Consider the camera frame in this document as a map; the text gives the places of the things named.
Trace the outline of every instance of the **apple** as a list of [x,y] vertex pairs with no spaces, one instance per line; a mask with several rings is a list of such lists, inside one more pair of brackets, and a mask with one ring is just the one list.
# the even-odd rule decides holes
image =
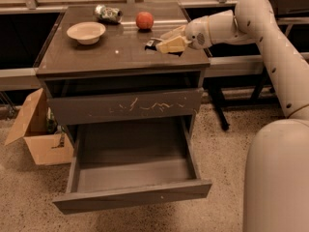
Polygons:
[[136,26],[139,29],[151,29],[154,25],[154,17],[149,12],[140,12],[136,16]]

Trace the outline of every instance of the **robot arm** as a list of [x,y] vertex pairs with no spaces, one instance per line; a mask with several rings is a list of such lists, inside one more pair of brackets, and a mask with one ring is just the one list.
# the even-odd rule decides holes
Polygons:
[[183,28],[182,39],[195,49],[250,41],[259,48],[288,119],[263,127],[251,144],[243,231],[309,231],[309,65],[279,29],[270,3],[239,0],[235,16],[197,18]]
[[252,44],[254,41],[241,32],[229,10],[219,14],[203,16],[160,37],[163,41],[155,47],[161,53],[185,51],[189,46],[194,49],[209,48],[213,44]]
[[239,0],[226,11],[196,18],[161,36],[162,53],[203,49],[213,44],[255,43],[287,118],[309,120],[309,65],[279,29],[268,0]]

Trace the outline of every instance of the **box flap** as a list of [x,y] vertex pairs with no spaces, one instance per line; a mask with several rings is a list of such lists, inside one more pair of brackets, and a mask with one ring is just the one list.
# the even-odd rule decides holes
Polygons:
[[43,89],[31,93],[21,106],[5,145],[30,132],[46,132],[46,95]]
[[60,146],[61,134],[24,137],[36,165],[70,163],[73,147],[65,134],[64,146]]

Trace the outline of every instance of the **terrazzo floor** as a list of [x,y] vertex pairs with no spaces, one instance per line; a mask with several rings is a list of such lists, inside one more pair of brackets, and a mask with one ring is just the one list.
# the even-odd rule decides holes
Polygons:
[[225,109],[231,124],[220,128],[205,99],[192,144],[202,179],[211,179],[206,199],[65,216],[52,204],[65,192],[69,164],[36,166],[23,139],[4,141],[14,122],[0,117],[0,231],[205,231],[240,232],[244,169],[256,132],[282,116],[278,104]]

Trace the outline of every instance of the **cabinet top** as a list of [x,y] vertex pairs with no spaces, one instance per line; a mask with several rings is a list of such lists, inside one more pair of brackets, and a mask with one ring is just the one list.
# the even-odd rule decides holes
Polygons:
[[[80,22],[95,21],[96,5],[68,7],[44,54],[37,75],[109,74],[136,70],[204,68],[209,59],[203,50],[187,49],[181,57],[145,50],[150,38],[187,23],[177,3],[115,3],[107,7],[123,12],[120,24],[105,24],[106,31],[99,41],[91,45],[80,44],[67,35],[68,29]],[[138,30],[135,24],[139,12],[150,12],[154,26],[149,32]]]

